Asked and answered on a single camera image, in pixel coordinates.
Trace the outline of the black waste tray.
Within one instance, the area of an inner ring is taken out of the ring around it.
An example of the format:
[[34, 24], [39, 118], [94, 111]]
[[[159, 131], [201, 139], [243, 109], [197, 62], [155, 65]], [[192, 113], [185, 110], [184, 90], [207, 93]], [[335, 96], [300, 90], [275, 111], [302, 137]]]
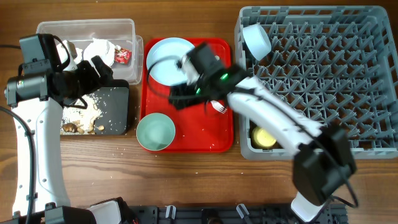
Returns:
[[[127, 81], [115, 80], [112, 84], [92, 93], [100, 98], [99, 108], [104, 112], [103, 116], [95, 122], [94, 134], [124, 134], [127, 130], [127, 116], [129, 113], [129, 84]], [[87, 109], [87, 103], [81, 98], [80, 100], [75, 100], [69, 107]]]

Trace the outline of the clear plastic waste bin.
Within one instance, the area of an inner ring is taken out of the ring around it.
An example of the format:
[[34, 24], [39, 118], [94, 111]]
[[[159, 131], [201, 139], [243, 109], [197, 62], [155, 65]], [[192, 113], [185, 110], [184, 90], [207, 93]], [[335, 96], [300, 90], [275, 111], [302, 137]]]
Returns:
[[37, 26], [37, 33], [53, 34], [85, 50], [94, 39], [104, 39], [132, 52], [128, 63], [114, 62], [111, 66], [115, 79], [124, 79], [131, 85], [142, 80], [144, 46], [136, 34], [132, 19], [88, 19], [72, 21], [46, 21]]

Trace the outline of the red serving tray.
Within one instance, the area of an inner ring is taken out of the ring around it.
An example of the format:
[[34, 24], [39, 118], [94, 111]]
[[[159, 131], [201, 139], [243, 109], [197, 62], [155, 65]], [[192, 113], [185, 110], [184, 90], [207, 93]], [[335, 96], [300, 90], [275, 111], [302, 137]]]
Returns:
[[166, 94], [170, 88], [146, 80], [147, 69], [143, 69], [141, 91], [141, 118], [148, 114], [167, 115], [175, 125], [175, 137], [164, 153], [219, 153], [227, 151], [234, 142], [233, 112], [221, 114], [211, 104], [201, 103], [183, 110], [176, 110], [167, 99], [155, 95], [148, 87], [150, 83], [157, 91]]

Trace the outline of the white plastic fork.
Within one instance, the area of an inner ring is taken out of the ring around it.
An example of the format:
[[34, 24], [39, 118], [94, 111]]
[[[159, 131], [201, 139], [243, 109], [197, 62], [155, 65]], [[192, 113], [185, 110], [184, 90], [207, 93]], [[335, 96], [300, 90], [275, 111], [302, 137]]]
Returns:
[[221, 114], [225, 114], [227, 109], [218, 101], [212, 100], [210, 101], [212, 107], [214, 110], [216, 110], [217, 112], [221, 113]]

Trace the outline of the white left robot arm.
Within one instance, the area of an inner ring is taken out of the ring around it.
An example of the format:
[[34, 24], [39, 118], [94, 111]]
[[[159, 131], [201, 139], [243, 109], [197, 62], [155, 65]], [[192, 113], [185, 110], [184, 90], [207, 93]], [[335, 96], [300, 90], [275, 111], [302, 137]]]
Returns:
[[24, 62], [7, 82], [3, 112], [14, 119], [17, 134], [17, 192], [13, 223], [137, 223], [121, 198], [88, 208], [70, 205], [60, 155], [63, 109], [114, 83], [112, 69], [100, 57], [75, 63], [61, 60], [60, 38], [34, 34], [19, 41]]

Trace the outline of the red snack wrapper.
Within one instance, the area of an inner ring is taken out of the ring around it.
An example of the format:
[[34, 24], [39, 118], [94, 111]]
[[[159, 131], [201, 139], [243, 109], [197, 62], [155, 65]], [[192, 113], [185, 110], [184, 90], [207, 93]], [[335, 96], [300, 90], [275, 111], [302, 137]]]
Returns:
[[132, 52], [128, 49], [122, 48], [119, 45], [115, 46], [114, 61], [121, 64], [128, 64], [132, 57]]

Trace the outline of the light blue plate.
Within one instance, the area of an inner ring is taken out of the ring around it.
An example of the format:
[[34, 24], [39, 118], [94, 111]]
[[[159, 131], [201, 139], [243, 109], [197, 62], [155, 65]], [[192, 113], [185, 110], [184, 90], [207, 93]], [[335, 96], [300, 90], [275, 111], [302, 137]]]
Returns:
[[174, 58], [157, 63], [150, 71], [150, 76], [156, 82], [165, 86], [186, 83], [186, 75], [177, 67], [177, 60], [180, 60], [194, 47], [191, 42], [178, 37], [160, 40], [150, 48], [147, 54], [147, 68], [162, 58], [169, 56], [174, 56]]

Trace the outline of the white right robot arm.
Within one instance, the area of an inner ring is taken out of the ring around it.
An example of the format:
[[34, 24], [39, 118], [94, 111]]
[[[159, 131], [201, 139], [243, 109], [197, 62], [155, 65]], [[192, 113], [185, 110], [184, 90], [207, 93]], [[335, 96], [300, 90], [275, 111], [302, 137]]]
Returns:
[[264, 128], [292, 155], [297, 194], [290, 207], [297, 218], [310, 223], [333, 200], [351, 208], [359, 206], [349, 182], [357, 166], [343, 128], [325, 126], [297, 112], [241, 66], [226, 67], [205, 42], [183, 56], [162, 57], [147, 71], [168, 60], [187, 76], [186, 83], [172, 87], [164, 96], [176, 109], [223, 100], [234, 112]]

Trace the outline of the mint green bowl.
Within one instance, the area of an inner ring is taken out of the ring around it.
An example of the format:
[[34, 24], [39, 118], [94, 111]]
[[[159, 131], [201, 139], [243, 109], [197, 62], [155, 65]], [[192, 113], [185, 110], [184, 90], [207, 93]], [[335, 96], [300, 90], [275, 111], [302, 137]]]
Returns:
[[139, 144], [149, 151], [161, 151], [172, 144], [176, 134], [174, 122], [165, 114], [151, 113], [137, 125]]

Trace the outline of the grey dishwasher rack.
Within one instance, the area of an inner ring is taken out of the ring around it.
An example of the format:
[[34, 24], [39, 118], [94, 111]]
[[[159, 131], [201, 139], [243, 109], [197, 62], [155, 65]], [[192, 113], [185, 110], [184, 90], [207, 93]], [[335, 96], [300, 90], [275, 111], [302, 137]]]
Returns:
[[[271, 42], [261, 61], [243, 28]], [[356, 159], [397, 157], [397, 49], [380, 6], [246, 6], [234, 28], [235, 59], [304, 116], [339, 124]]]

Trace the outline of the rice and food leftovers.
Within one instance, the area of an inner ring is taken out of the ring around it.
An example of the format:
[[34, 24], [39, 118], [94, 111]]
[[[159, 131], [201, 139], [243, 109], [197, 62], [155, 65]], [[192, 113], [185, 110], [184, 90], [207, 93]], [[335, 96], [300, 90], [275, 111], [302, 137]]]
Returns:
[[87, 109], [71, 107], [63, 109], [61, 135], [95, 133], [95, 122], [104, 114], [100, 109], [100, 98], [93, 93], [82, 98], [87, 103]]

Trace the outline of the yellow plastic cup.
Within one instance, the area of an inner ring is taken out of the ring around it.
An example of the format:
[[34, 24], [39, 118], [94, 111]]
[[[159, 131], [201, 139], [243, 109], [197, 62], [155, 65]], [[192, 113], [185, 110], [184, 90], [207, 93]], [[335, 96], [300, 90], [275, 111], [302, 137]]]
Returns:
[[272, 135], [259, 126], [253, 129], [251, 139], [256, 146], [264, 149], [272, 147], [277, 142]]

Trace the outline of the large crumpled white napkin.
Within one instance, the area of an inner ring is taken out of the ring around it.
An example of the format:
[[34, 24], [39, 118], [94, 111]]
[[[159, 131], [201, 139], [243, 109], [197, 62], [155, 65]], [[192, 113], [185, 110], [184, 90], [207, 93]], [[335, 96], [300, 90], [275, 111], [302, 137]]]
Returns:
[[114, 63], [115, 45], [105, 39], [93, 38], [87, 48], [83, 51], [83, 59], [87, 60], [93, 66], [91, 59], [99, 56], [101, 60], [109, 67]]

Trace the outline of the light blue food bowl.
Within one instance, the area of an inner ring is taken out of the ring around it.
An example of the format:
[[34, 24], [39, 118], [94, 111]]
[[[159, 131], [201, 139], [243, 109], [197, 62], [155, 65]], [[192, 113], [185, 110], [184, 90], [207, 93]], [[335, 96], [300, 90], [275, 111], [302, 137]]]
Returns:
[[243, 37], [250, 53], [256, 60], [261, 61], [271, 52], [270, 38], [260, 24], [244, 27]]

